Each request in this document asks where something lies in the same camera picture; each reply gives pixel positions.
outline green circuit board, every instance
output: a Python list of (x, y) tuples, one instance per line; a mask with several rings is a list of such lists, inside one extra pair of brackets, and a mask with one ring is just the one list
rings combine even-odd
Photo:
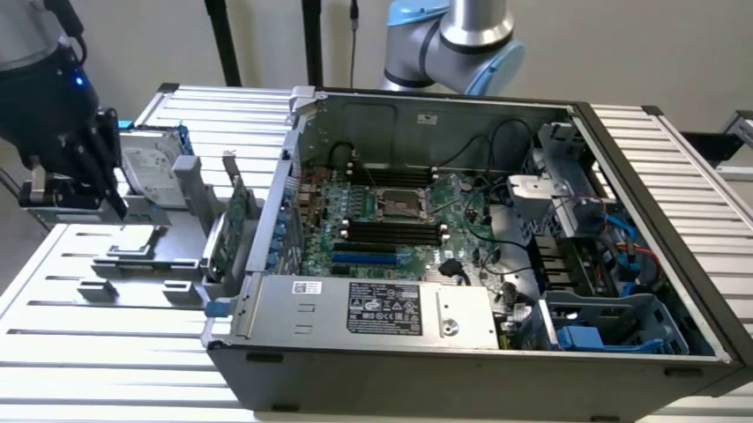
[[(490, 227), (478, 225), (485, 204), (482, 196), (473, 198), (475, 190), (467, 190), (473, 180), (471, 176), (442, 175), (441, 179), (422, 190), (422, 206), (426, 212), (422, 217), (415, 210), (390, 210), (382, 207), (381, 212), (378, 207), (378, 204), (383, 204), (379, 198), (386, 198), (387, 195), (397, 198), (418, 197), (417, 189), (351, 185), (337, 174), (305, 184), (302, 191), (307, 191), (309, 196), (302, 219), (306, 232), (302, 275), (401, 280), (427, 280), (434, 277), (437, 281), (442, 281), (443, 277), (437, 268), (447, 259), (459, 260), (463, 266), (470, 268), (473, 250), (486, 251), (489, 248), (487, 242), (479, 241), (467, 231), (465, 212), (471, 199), (474, 204), (470, 204), (469, 209), (479, 215), (473, 229), (482, 236), (491, 237)], [(397, 245), (397, 265), (351, 265), (347, 275), (333, 275), (334, 245), (345, 242), (341, 229), (346, 218), (357, 222), (405, 222), (433, 226), (445, 224), (450, 239), (441, 245)]]

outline connector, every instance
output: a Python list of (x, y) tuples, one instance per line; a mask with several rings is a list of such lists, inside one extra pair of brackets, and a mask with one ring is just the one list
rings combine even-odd
[(466, 286), (471, 286), (471, 278), (469, 278), (469, 274), (462, 269), (462, 263), (454, 258), (445, 261), (445, 263), (439, 265), (439, 268), (437, 270), (439, 271), (439, 274), (447, 278), (459, 276), (465, 281)]

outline metal bracket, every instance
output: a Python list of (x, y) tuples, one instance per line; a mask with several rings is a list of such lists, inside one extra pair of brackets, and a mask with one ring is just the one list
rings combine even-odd
[(39, 156), (31, 156), (32, 161), (32, 192), (30, 193), (30, 200), (32, 203), (42, 203), (44, 201), (44, 191), (47, 190), (47, 180), (50, 175), (39, 162)]
[(289, 99), (289, 109), (291, 116), (301, 116), (309, 112), (317, 111), (317, 88), (313, 86), (295, 86), (291, 97)]
[(544, 179), (536, 175), (514, 174), (507, 179), (507, 187), (518, 213), (529, 220), (544, 219), (553, 198), (573, 195), (565, 181)]
[(717, 174), (728, 182), (753, 182), (753, 167), (717, 166)]
[(202, 159), (196, 156), (179, 156), (174, 164), (175, 177), (180, 183), (180, 191), (186, 198), (188, 211), (199, 219), (204, 235), (212, 231), (216, 217), (216, 197), (210, 196), (202, 178)]
[(118, 296), (114, 284), (104, 278), (83, 278), (76, 290), (90, 301), (111, 302)]
[(190, 280), (166, 280), (163, 294), (172, 304), (198, 304), (202, 302), (202, 295), (199, 295), (194, 282)]

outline hard drive label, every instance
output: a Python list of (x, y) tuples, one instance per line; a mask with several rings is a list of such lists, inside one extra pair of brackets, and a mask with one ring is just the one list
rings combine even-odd
[(351, 282), (347, 327), (351, 333), (419, 337), (419, 286)]

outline aluminum extrusion table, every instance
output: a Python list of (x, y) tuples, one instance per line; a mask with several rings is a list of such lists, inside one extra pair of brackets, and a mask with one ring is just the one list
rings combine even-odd
[[(264, 198), (287, 129), (287, 100), (286, 91), (182, 86), (174, 93), (158, 93), (138, 122), (183, 122), (190, 127), (195, 152), (203, 156), (203, 177), (218, 183), (219, 197), (230, 190), (219, 158), (224, 150), (235, 150), (243, 179)], [(693, 152), (656, 116), (642, 115), (640, 108), (594, 108), (748, 323), (753, 281), (737, 260), (753, 258), (753, 241), (734, 235), (745, 227), (734, 210), (725, 209), (732, 207), (725, 197), (730, 194), (716, 190), (713, 177), (700, 173), (704, 167)], [(656, 172), (641, 173), (669, 166), (680, 175), (660, 178)], [(678, 201), (676, 189), (697, 195)], [(708, 208), (728, 219), (698, 223), (694, 218)], [(164, 299), (162, 286), (146, 282), (122, 286), (127, 301), (111, 307), (92, 307), (78, 293), (78, 279), (94, 274), (91, 257), (106, 252), (116, 230), (118, 226), (58, 225), (0, 298), (0, 421), (406, 421), (244, 410), (202, 348), (199, 308), (176, 308)], [(696, 243), (698, 231), (717, 231), (718, 243)], [(745, 254), (732, 256), (730, 243), (744, 244), (738, 246)], [(228, 330), (228, 321), (214, 328)], [(641, 423), (752, 419), (753, 384), (721, 398), (681, 399)]]

